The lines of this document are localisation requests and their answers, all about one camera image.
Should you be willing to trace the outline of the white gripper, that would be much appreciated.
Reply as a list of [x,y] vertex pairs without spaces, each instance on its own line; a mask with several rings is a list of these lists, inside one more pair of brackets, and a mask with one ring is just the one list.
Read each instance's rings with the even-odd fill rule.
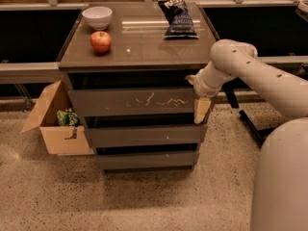
[[207,84],[201,75],[201,72],[198,72],[196,75],[187,75],[185,77],[191,85],[193,85],[195,93],[201,97],[194,100],[194,123],[201,123],[205,115],[211,106],[211,100],[209,98],[214,97],[220,91],[220,87],[211,87]]

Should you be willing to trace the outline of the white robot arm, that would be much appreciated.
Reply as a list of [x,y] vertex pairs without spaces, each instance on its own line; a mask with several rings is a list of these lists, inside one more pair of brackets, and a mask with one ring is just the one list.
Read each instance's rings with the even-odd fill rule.
[[258,61],[255,46],[231,39],[214,43],[208,64],[186,77],[200,97],[235,78],[288,119],[262,144],[250,231],[308,231],[308,81]]

